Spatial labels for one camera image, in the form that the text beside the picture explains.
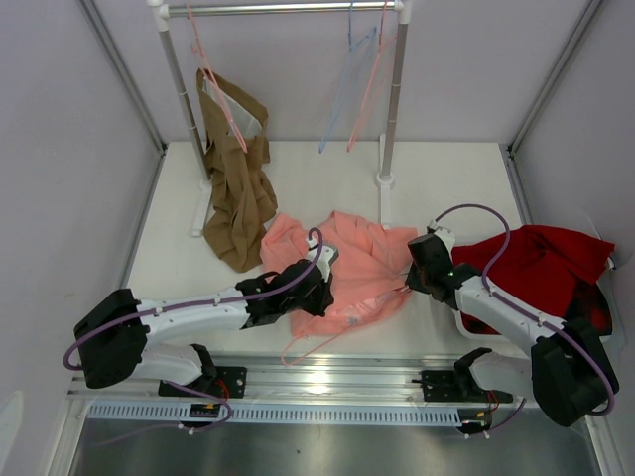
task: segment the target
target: blue hanger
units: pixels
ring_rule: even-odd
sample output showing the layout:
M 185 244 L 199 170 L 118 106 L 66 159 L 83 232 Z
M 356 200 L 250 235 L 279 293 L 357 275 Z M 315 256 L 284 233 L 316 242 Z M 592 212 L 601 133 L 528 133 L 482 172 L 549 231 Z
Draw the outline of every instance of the blue hanger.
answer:
M 377 27 L 373 27 L 370 32 L 368 32 L 363 38 L 361 38 L 355 44 L 353 43 L 353 34 L 352 34 L 352 17 L 353 17 L 353 1 L 350 2 L 350 7 L 348 7 L 348 54 L 346 55 L 346 62 L 344 63 L 344 70 L 341 74 L 341 78 L 339 79 L 339 85 L 337 87 L 337 92 L 335 93 L 335 99 L 333 100 L 332 106 L 330 107 L 330 115 L 328 116 L 328 120 L 326 121 L 326 129 L 324 130 L 323 136 L 319 140 L 319 146 L 317 150 L 321 154 L 326 147 L 326 143 L 330 137 L 330 133 L 337 122 L 337 118 L 339 117 L 339 113 L 342 111 L 344 106 L 348 103 L 350 99 L 350 94 L 344 94 L 345 85 L 348 86 L 346 82 L 348 77 L 348 70 L 350 69 L 350 65 L 352 63 L 355 52 L 359 48 L 361 48 L 365 43 L 368 43 L 368 48 L 364 53 L 362 61 L 359 63 L 357 68 L 352 72 L 352 76 L 350 77 L 352 88 L 354 89 L 355 84 L 357 83 L 357 78 L 359 77 L 359 72 L 362 69 L 362 66 L 366 63 L 366 61 L 370 58 L 370 53 L 372 52 L 372 46 L 374 45 L 374 38 L 377 36 Z

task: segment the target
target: brown garment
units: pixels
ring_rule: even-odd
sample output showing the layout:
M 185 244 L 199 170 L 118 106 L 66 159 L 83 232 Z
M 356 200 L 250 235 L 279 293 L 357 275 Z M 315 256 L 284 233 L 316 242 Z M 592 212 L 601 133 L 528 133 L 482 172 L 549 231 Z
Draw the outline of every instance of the brown garment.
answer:
M 229 136 L 229 123 L 222 109 L 205 92 L 203 71 L 196 74 L 198 98 L 207 133 L 205 165 L 211 173 L 211 204 L 214 214 L 203 235 L 218 258 L 239 273 L 262 263 L 260 241 L 265 221 L 276 215 L 278 201 L 262 165 L 269 163 L 269 141 L 265 137 L 267 108 L 241 88 L 214 75 L 218 86 L 252 114 L 262 133 L 245 137 L 247 154 L 238 140 Z

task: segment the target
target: metal floor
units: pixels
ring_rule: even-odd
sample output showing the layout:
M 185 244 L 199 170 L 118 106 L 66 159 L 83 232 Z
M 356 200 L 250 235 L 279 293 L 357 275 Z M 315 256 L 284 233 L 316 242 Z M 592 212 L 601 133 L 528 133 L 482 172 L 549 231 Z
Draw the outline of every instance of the metal floor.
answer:
M 454 428 L 235 423 L 188 436 L 172 428 L 95 442 L 147 422 L 89 419 L 75 476 L 595 476 L 582 426 L 565 429 L 525 411 L 491 439 Z

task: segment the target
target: clothing rack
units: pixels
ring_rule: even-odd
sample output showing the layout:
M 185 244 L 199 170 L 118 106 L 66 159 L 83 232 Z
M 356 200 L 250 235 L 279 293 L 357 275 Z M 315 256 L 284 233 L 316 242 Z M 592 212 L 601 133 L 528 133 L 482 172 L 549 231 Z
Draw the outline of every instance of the clothing rack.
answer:
M 209 173 L 203 162 L 204 151 L 202 141 L 194 116 L 191 110 L 190 98 L 186 91 L 186 86 L 181 75 L 179 60 L 170 34 L 168 20 L 171 18 L 187 18 L 189 16 L 188 7 L 172 6 L 163 3 L 163 0 L 147 0 L 148 6 L 152 9 L 154 18 L 159 30 L 159 36 L 163 45 L 166 60 L 170 67 L 172 81 L 179 95 L 181 108 L 188 124 L 190 140 L 196 153 L 198 166 L 202 175 L 200 187 L 202 197 L 196 212 L 192 235 L 200 236 L 204 225 L 207 207 L 211 198 L 211 183 L 209 181 Z M 397 46 L 395 51 L 395 60 L 393 64 L 393 77 L 390 90 L 390 103 L 388 108 L 388 120 L 386 122 L 386 133 L 380 137 L 380 170 L 376 176 L 376 182 L 379 187 L 380 204 L 379 217 L 380 222 L 385 226 L 390 226 L 390 189 L 395 179 L 391 172 L 393 149 L 395 146 L 395 132 L 397 129 L 397 112 L 399 109 L 399 96 L 401 93 L 401 77 L 404 68 L 404 55 L 406 51 L 406 38 L 408 35 L 408 24 L 412 15 L 413 0 L 395 0 L 387 4 L 389 10 L 399 13 L 399 26 L 397 30 Z M 384 8 L 383 1 L 376 2 L 354 2 L 353 11 L 368 12 L 377 11 Z M 214 17 L 214 16 L 234 16 L 234 15 L 264 15 L 264 14 L 283 14 L 283 13 L 327 13 L 327 12 L 348 12 L 350 10 L 350 2 L 335 3 L 294 3 L 294 4 L 266 4 L 266 5 L 215 5 L 215 6 L 191 6 L 191 13 L 195 17 Z

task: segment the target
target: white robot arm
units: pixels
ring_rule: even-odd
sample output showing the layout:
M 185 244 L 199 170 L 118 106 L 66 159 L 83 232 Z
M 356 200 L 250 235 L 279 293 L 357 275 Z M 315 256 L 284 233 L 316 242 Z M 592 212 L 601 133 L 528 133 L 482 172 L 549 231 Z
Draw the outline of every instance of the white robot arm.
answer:
M 470 386 L 534 398 L 556 423 L 569 426 L 612 399 L 619 384 L 599 337 L 583 318 L 564 321 L 501 290 L 468 264 L 454 264 L 452 233 L 433 223 L 411 241 L 407 285 L 473 315 L 518 346 L 527 359 L 479 348 L 454 365 Z
M 244 280 L 213 295 L 137 300 L 128 289 L 110 294 L 74 328 L 75 343 L 64 365 L 82 370 L 86 386 L 101 389 L 128 378 L 157 379 L 208 392 L 216 378 L 204 346 L 165 341 L 208 330 L 241 330 L 275 323 L 302 309 L 324 315 L 333 303 L 330 266 L 337 250 L 309 239 L 307 258 L 283 273 Z M 81 366 L 69 362 L 74 349 Z

